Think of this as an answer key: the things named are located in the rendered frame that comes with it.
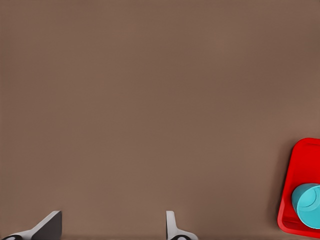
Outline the red tray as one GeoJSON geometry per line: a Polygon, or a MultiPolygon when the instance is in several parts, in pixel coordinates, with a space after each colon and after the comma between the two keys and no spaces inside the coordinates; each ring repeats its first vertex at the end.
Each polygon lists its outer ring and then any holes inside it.
{"type": "Polygon", "coordinates": [[[302,184],[320,184],[320,139],[303,138],[294,145],[277,215],[283,232],[320,238],[320,229],[305,225],[294,210],[292,193],[302,184]]]}

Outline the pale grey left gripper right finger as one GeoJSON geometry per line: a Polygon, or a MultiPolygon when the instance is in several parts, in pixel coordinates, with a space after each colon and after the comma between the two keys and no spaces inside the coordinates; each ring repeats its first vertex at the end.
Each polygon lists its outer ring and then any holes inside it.
{"type": "Polygon", "coordinates": [[[166,240],[198,240],[198,237],[177,227],[175,213],[172,210],[166,211],[166,240]]]}

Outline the teal cup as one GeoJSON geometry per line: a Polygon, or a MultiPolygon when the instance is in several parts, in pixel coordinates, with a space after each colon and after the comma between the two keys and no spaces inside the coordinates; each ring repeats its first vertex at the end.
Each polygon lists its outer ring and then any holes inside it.
{"type": "Polygon", "coordinates": [[[312,229],[320,229],[320,184],[299,185],[291,195],[291,203],[304,225],[312,229]]]}

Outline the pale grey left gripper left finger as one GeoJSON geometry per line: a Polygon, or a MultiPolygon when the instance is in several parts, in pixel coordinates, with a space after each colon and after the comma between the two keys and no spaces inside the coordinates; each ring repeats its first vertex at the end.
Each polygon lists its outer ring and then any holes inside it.
{"type": "Polygon", "coordinates": [[[1,240],[61,240],[62,211],[55,210],[29,230],[16,232],[1,240]]]}

